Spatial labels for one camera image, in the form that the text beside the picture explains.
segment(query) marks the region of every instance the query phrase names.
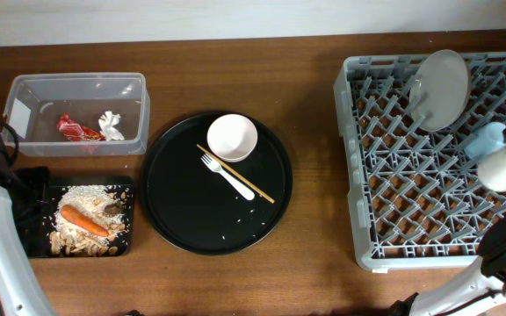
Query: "black tray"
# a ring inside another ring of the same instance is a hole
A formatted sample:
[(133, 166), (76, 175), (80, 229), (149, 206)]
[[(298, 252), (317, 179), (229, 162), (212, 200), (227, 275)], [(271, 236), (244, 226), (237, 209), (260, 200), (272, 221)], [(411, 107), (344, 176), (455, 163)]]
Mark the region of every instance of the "black tray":
[(243, 198), (211, 172), (197, 144), (208, 148), (210, 125), (228, 112), (205, 112), (173, 126), (155, 140), (141, 168), (143, 210), (151, 225), (176, 247), (202, 255), (224, 255), (266, 236), (282, 218), (292, 195), (288, 154), (269, 128), (249, 118), (257, 146), (242, 162), (228, 165), (274, 198)]
[[(128, 189), (126, 193), (126, 213), (123, 217), (123, 223), (127, 226), (127, 232), (117, 235), (114, 241), (109, 242), (108, 247), (117, 247), (119, 250), (114, 256), (124, 255), (128, 252), (132, 240), (132, 231), (134, 230), (134, 201), (135, 201), (135, 185), (134, 180), (129, 176), (107, 176), (107, 177), (63, 177), (53, 178), (50, 180), (49, 188), (45, 196), (46, 201), (52, 206), (52, 214), (57, 210), (61, 197), (68, 191), (69, 186), (77, 185), (105, 185), (110, 186), (106, 190), (107, 193), (117, 193), (117, 197), (123, 191)], [(19, 236), (23, 241), (26, 256), (29, 258), (62, 258), (64, 256), (52, 255), (51, 244), (48, 235), (54, 231), (54, 216), (45, 216), (35, 224), (34, 229), (18, 230)]]

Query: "wooden chopstick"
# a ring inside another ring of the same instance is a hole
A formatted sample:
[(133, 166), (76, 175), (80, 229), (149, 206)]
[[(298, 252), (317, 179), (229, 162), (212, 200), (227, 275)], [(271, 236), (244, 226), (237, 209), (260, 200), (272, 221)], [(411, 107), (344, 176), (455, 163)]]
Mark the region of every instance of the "wooden chopstick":
[(255, 186), (255, 184), (249, 182), (246, 178), (244, 178), (242, 175), (238, 174), (237, 171), (231, 169), (225, 162), (223, 162), (220, 158), (216, 157), (214, 154), (210, 154), (209, 151), (207, 151), (206, 149), (204, 149), (202, 146), (200, 146), (199, 144), (197, 144), (197, 147), (200, 148), (200, 150), (202, 150), (203, 152), (205, 152), (205, 154), (208, 154), (209, 156), (211, 156), (214, 160), (216, 160), (217, 162), (220, 163), (220, 165), (222, 167), (224, 167), (227, 171), (231, 172), (234, 176), (237, 176), (237, 178), (239, 178), (240, 180), (242, 180), (243, 183), (247, 184), (251, 189), (255, 190), (257, 193), (259, 193), (261, 195), (261, 197), (263, 198), (266, 198), (269, 202), (273, 203), (274, 204), (274, 199), (272, 199), (272, 197), (269, 197), (269, 195), (267, 195), (266, 193), (264, 193), (263, 191), (261, 191), (261, 189), (257, 188)]

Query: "round black tray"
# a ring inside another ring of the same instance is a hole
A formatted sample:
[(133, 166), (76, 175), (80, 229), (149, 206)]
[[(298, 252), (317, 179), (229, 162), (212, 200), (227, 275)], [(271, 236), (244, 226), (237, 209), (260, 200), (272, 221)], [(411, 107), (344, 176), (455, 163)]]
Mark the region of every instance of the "round black tray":
[(224, 255), (263, 239), (277, 225), (292, 195), (288, 154), (269, 128), (249, 118), (258, 142), (242, 162), (228, 165), (263, 190), (243, 198), (200, 160), (210, 125), (228, 112), (205, 112), (173, 126), (154, 141), (141, 169), (143, 210), (151, 225), (176, 247), (203, 255)]

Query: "white fork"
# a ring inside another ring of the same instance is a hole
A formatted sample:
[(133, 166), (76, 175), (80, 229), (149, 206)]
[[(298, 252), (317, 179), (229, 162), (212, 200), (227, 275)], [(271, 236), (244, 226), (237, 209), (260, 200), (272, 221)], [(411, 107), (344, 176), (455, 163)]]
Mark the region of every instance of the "white fork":
[(246, 187), (243, 183), (232, 177), (226, 170), (224, 170), (220, 163), (212, 159), (211, 156), (205, 154), (200, 160), (212, 171), (221, 174), (228, 182), (234, 186), (234, 188), (240, 192), (247, 200), (252, 200), (255, 197), (255, 193)]

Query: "candy wrapper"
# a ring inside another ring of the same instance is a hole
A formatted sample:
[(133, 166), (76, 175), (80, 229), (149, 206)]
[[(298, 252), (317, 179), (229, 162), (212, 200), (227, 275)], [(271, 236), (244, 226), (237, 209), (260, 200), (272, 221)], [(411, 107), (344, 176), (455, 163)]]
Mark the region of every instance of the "candy wrapper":
[(105, 136), (90, 129), (89, 127), (80, 126), (68, 114), (61, 116), (56, 128), (71, 141), (98, 141), (105, 140)]

